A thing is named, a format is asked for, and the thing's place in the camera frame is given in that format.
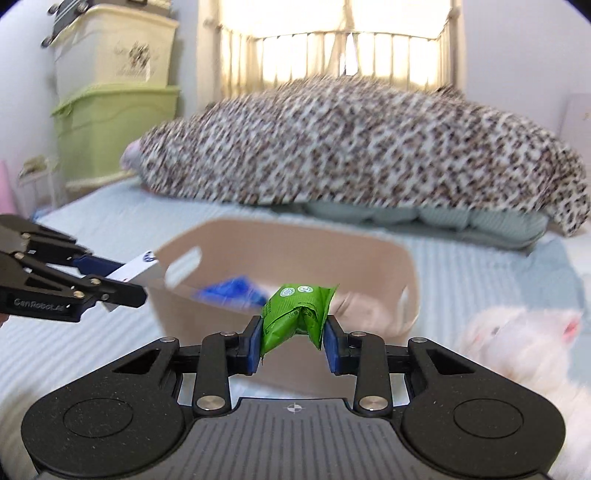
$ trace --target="blue object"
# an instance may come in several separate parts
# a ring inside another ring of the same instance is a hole
[[[261,338],[262,318],[259,319],[259,322],[256,324],[256,329],[251,336],[248,348],[248,372],[251,375],[254,375],[256,373],[259,361],[261,360]]]
[[[340,373],[339,346],[336,341],[336,335],[329,322],[324,324],[323,332],[324,352],[329,363],[330,372],[338,375]]]
[[[194,294],[193,298],[238,310],[263,308],[268,300],[245,276],[206,287]]]
[[[115,270],[123,267],[123,263],[113,262],[106,258],[93,257],[92,255],[84,255],[84,257],[76,258],[73,265],[83,275],[98,275],[100,277],[108,277]]]

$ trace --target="pink object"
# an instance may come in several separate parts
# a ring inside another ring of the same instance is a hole
[[[17,208],[12,198],[8,167],[4,160],[0,160],[0,213],[16,213]]]

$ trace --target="leopard print blanket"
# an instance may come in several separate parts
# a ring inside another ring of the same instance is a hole
[[[152,129],[139,148],[140,178],[166,196],[542,210],[566,235],[590,210],[579,156],[547,130],[453,90],[401,92],[363,77],[223,100]]]

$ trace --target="storage box lid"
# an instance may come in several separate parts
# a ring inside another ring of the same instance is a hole
[[[61,113],[67,112],[74,103],[94,97],[94,96],[103,96],[103,95],[120,95],[126,93],[133,93],[133,94],[148,94],[153,95],[158,93],[160,95],[175,95],[178,96],[180,92],[180,88],[175,85],[169,85],[167,87],[153,87],[150,85],[146,85],[143,83],[109,83],[107,85],[93,85],[85,89],[84,91],[74,95],[73,97],[69,98],[65,102],[59,104],[58,107],[54,111],[52,111],[51,116],[56,116]]]
[[[138,20],[149,22],[163,27],[177,29],[179,22],[163,15],[151,14],[135,8],[120,7],[119,5],[99,4],[89,8],[88,12],[80,15],[70,25],[64,28],[53,40],[51,46],[55,47],[60,42],[66,41],[77,29],[95,15],[119,15],[127,18],[136,18]]]

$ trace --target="round pad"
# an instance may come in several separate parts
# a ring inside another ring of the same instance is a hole
[[[73,478],[119,477],[170,453],[184,432],[173,398],[141,375],[90,375],[36,402],[22,421],[35,466]]]
[[[458,405],[453,418],[464,432],[483,439],[508,437],[523,425],[523,417],[513,405],[487,398]]]
[[[71,407],[64,425],[81,437],[100,439],[121,432],[134,418],[134,409],[113,398],[93,398]]]
[[[519,478],[547,471],[562,447],[564,421],[539,395],[501,377],[433,381],[405,409],[402,433],[427,462],[470,478]]]

